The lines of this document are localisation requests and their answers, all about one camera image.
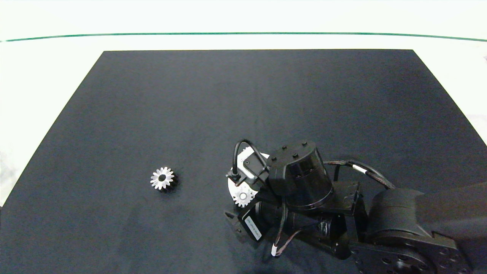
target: cable connector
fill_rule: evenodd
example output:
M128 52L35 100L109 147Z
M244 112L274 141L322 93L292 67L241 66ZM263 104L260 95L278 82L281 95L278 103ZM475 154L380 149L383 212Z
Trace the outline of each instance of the cable connector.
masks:
M276 256L276 252L277 252L277 246L275 244L272 245L272 249L271 249L271 255L273 257Z

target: green line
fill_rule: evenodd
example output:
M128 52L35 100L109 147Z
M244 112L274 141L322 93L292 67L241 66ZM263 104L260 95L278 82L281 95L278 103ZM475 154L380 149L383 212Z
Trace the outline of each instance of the green line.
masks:
M385 35L385 36L407 36L407 37L426 37L426 38L441 38L454 40L467 40L487 42L487 39L440 36L440 35L424 35L424 34L404 34L404 33L376 33L376 32L147 32L147 33L94 33L94 34L70 34L70 35L54 35L42 36L32 38L8 39L0 42L15 42L25 40L50 39L50 38L66 38L66 37L88 37L88 36L122 36L122 35Z

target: black cable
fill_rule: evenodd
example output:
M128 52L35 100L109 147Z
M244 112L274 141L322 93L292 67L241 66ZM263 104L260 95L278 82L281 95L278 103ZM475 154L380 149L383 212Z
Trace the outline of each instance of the black cable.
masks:
M380 177L382 178L386 178L384 175L382 175L382 173L380 173L377 169L371 167L370 165L366 164L366 163L362 163L362 162L359 162L359 161L355 161L355 160L348 160L349 163L351 164L355 164L355 165L358 165L358 166L361 166L369 171L372 171L373 173L379 175Z
M325 161L323 163L328 164L328 165L336 165L337 167L342 166L342 165L353 167L354 165L356 165L356 166L366 170L365 175L374 179L375 181L377 181L378 183L383 185L386 189L394 189L395 188L395 186L389 180L387 180L382 173L380 173L377 169L369 166L366 163L362 163L362 162L355 161L355 160L333 160L333 161ZM339 169L337 169L337 167L335 168L335 174L334 174L333 181L338 181L338 172L337 171Z
M235 145L235 149L233 150L232 175L234 175L234 176L239 175L239 169L237 167L237 161L238 161L237 157L239 155L239 148L240 148L240 145L242 143L247 143L254 150L255 154L257 155L257 158L259 159L261 164L264 166L264 168L266 168L267 160L264 158L264 156L262 156L261 152L257 149L257 147L251 141L249 141L247 139L242 139L242 140L237 142L237 144Z
M338 181L338 174L340 173L340 165L335 166L335 172L333 173L333 182Z
M377 174L374 174L372 172L366 171L365 175L369 176L370 178L376 180L380 184L382 184L386 189L394 189L395 186L389 182L388 180L385 180L383 177L377 176Z

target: gear teeth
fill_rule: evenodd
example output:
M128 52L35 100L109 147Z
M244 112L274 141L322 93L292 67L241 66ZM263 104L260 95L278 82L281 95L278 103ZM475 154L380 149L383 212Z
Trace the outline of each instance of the gear teeth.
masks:
M171 191L177 184L177 176L174 174L174 171L168 167L161 167L152 174L153 176L150 177L151 186L161 192ZM166 179L160 181L160 175L165 175Z

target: small gear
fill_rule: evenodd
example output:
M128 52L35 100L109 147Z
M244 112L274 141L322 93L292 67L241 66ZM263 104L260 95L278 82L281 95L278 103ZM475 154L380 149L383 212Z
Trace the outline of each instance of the small gear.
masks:
M233 181L228 180L228 189L232 195L235 204L241 208L244 208L255 198L257 191L251 189L246 182L243 182L240 186L236 187Z
M173 187L176 183L174 172L168 167L161 167L161 169L156 170L156 172L152 174L154 175L150 177L150 182L155 189L164 191Z

